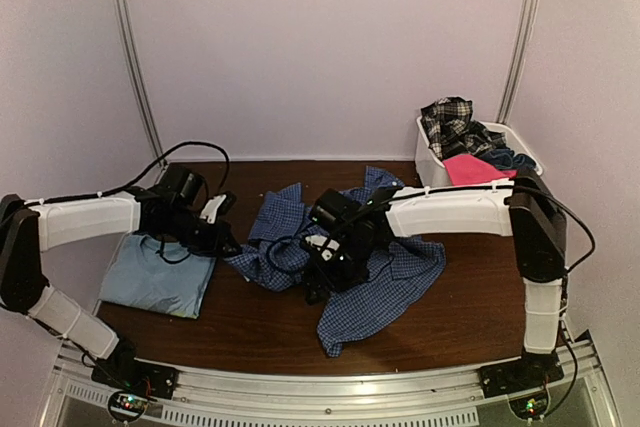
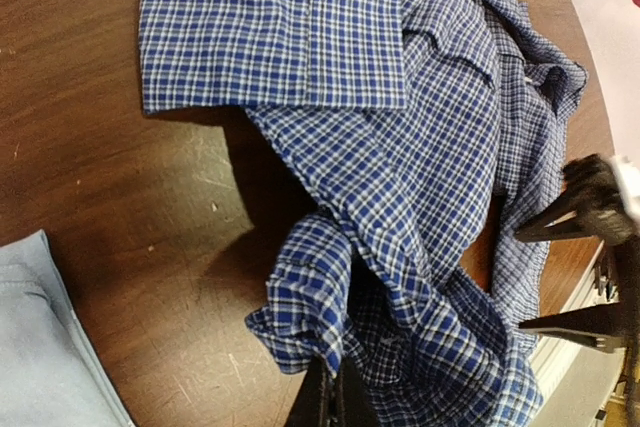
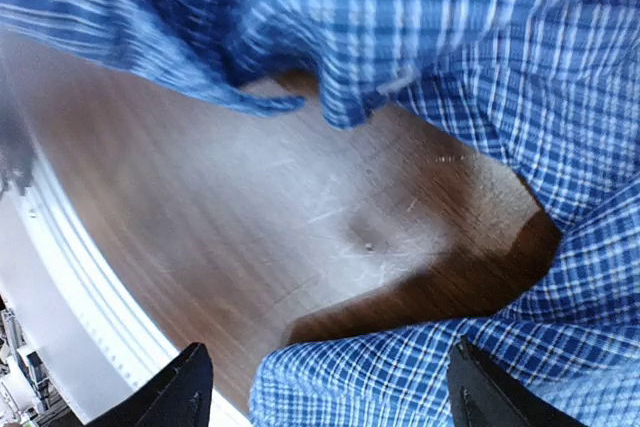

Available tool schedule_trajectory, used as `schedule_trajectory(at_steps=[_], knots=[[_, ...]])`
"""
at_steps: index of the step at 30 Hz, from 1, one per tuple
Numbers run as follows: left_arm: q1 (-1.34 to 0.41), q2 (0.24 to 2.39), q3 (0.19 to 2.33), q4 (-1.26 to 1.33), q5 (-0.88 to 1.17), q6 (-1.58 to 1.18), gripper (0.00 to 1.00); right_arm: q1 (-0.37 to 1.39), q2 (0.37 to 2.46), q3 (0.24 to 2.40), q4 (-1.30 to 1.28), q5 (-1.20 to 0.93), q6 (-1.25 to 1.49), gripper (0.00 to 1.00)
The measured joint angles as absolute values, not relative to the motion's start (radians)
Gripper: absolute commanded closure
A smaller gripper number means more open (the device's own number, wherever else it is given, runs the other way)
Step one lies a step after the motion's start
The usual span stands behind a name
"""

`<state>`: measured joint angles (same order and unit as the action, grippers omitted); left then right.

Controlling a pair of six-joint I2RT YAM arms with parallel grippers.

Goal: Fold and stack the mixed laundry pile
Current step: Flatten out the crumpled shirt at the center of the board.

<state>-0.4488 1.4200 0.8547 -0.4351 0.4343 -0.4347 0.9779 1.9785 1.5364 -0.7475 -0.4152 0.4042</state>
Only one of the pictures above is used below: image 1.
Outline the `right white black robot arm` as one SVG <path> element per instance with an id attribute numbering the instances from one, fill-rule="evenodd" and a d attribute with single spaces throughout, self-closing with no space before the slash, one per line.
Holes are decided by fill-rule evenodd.
<path id="1" fill-rule="evenodd" d="M 309 218 L 327 233 L 302 242 L 310 254 L 302 274 L 310 304 L 363 284 L 371 254 L 402 238 L 433 233 L 511 238 L 525 286 L 523 349 L 518 360 L 493 370 L 526 389 L 561 378 L 556 343 L 566 305 L 566 216 L 533 170 L 480 185 L 383 187 L 365 202 L 329 189 Z"/>

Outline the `blue dotted shirt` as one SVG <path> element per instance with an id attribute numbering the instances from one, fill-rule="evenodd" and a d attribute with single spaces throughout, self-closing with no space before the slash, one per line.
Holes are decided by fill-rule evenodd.
<path id="1" fill-rule="evenodd" d="M 369 167 L 362 186 L 327 192 L 312 206 L 300 183 L 269 191 L 247 243 L 227 262 L 267 290 L 301 286 L 308 303 L 323 304 L 317 336 L 338 357 L 402 316 L 446 266 L 442 244 L 394 238 L 384 226 L 386 200 L 403 185 Z"/>

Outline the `light blue printed t-shirt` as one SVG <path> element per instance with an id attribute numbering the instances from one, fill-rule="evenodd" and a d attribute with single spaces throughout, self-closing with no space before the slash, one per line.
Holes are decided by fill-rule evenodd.
<path id="1" fill-rule="evenodd" d="M 103 302 L 186 319 L 200 315 L 216 260 L 148 235 L 125 236 L 101 284 Z"/>

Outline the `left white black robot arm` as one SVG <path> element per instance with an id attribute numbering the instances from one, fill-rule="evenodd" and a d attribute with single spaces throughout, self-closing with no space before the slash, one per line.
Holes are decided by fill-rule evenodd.
<path id="1" fill-rule="evenodd" d="M 137 389 L 144 371 L 134 346 L 53 287 L 42 272 L 42 253 L 112 234 L 141 232 L 169 237 L 191 254 L 231 257 L 241 247 L 223 215 L 235 202 L 223 192 L 192 210 L 205 180 L 171 165 L 150 188 L 137 184 L 72 198 L 1 201 L 1 305 L 27 316 L 81 348 L 123 391 Z"/>

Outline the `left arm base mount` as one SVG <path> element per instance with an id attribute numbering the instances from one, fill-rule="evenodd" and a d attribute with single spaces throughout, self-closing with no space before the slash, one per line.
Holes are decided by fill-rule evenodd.
<path id="1" fill-rule="evenodd" d="M 105 361 L 92 364 L 91 380 L 115 389 L 106 400 L 111 418 L 131 424 L 149 414 L 160 400 L 171 400 L 177 387 L 175 368 L 135 360 L 128 374 L 108 366 Z"/>

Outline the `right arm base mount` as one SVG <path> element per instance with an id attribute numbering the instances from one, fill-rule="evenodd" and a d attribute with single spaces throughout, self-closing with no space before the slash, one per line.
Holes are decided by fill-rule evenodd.
<path id="1" fill-rule="evenodd" d="M 556 353 L 523 353 L 521 357 L 479 369 L 484 398 L 506 396 L 511 412 L 520 420 L 542 420 L 551 406 L 549 384 L 564 372 Z"/>

